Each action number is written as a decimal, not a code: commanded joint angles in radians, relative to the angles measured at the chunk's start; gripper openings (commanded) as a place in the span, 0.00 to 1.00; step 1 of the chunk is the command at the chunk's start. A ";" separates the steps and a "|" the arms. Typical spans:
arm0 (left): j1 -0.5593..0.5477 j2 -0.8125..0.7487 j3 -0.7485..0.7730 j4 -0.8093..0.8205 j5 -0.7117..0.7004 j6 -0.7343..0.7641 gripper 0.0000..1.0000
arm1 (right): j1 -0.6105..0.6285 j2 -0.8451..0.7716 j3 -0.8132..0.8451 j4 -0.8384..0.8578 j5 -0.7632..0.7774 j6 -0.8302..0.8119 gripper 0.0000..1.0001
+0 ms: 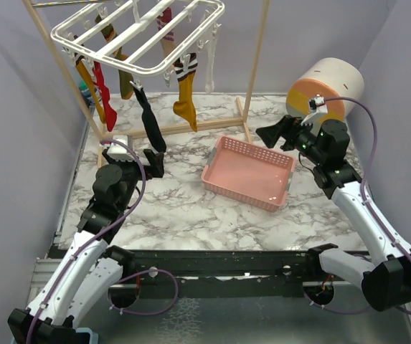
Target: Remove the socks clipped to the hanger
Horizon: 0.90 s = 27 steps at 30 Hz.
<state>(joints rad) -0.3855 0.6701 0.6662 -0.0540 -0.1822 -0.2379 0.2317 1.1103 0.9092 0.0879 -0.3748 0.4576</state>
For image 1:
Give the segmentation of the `mustard striped-cuff sock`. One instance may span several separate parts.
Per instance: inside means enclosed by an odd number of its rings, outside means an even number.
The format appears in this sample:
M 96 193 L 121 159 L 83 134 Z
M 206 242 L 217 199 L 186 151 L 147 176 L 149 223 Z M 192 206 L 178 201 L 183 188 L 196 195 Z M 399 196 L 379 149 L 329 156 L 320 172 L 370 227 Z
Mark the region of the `mustard striped-cuff sock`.
M 197 70 L 197 54 L 189 54 L 187 66 L 178 58 L 174 63 L 174 71 L 179 84 L 179 99 L 173 105 L 173 111 L 179 117 L 185 119 L 194 132 L 198 131 L 197 113 L 192 99 L 194 76 Z

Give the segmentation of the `maroon beige purple-striped sock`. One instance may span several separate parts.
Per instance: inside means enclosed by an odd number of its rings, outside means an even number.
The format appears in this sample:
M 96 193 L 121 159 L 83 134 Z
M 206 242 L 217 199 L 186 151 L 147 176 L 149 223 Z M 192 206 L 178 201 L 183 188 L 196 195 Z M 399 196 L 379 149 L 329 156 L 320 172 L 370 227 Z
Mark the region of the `maroon beige purple-striped sock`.
M 162 15 L 156 19 L 158 30 L 162 30 L 172 19 L 171 8 L 167 7 Z M 168 57 L 176 48 L 174 41 L 174 33 L 172 31 L 166 33 L 161 39 L 161 46 L 165 57 Z

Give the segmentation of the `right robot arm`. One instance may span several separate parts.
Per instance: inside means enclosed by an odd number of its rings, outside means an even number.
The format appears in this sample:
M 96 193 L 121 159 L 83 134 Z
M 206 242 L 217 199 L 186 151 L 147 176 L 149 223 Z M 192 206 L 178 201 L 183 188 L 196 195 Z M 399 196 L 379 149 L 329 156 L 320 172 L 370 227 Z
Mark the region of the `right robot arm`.
M 267 148 L 284 139 L 283 151 L 297 150 L 314 164 L 317 186 L 346 215 L 364 242 L 370 261 L 324 244 L 308 250 L 306 274 L 322 280 L 332 274 L 358 287 L 377 311 L 411 302 L 411 245 L 379 212 L 371 196 L 361 190 L 362 178 L 346 160 L 350 137 L 340 120 L 326 120 L 318 134 L 299 117 L 285 115 L 275 125 L 258 128 Z

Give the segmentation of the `white sock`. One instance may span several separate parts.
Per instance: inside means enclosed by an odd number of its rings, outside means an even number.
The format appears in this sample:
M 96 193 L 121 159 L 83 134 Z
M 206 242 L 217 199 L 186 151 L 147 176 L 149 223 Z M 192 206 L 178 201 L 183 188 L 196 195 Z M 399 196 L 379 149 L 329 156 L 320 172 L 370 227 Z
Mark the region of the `white sock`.
M 214 90 L 213 69 L 214 69 L 214 56 L 216 50 L 216 42 L 211 39 L 207 45 L 207 72 L 205 80 L 205 92 L 211 93 Z

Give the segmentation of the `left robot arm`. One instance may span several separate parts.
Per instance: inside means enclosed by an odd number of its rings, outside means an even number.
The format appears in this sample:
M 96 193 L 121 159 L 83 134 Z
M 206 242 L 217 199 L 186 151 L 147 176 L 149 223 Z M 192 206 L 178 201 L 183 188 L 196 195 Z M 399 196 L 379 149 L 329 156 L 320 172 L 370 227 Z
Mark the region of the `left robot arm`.
M 164 175 L 164 155 L 144 150 L 148 164 L 117 161 L 103 153 L 107 165 L 95 174 L 93 197 L 82 213 L 72 243 L 39 294 L 7 322 L 13 343 L 97 343 L 98 334 L 80 322 L 115 283 L 134 273 L 132 254 L 112 246 L 138 183 Z

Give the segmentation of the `black sock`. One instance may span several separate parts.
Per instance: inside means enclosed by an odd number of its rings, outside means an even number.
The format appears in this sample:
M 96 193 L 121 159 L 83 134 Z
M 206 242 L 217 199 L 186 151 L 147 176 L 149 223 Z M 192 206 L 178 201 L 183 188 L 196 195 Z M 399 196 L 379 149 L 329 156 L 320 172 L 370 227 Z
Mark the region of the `black sock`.
M 158 153 L 166 152 L 166 143 L 161 134 L 159 124 L 157 122 L 156 116 L 154 115 L 151 105 L 146 97 L 146 93 L 142 87 L 133 89 L 136 99 L 142 108 L 141 120 L 147 135 L 147 138 Z

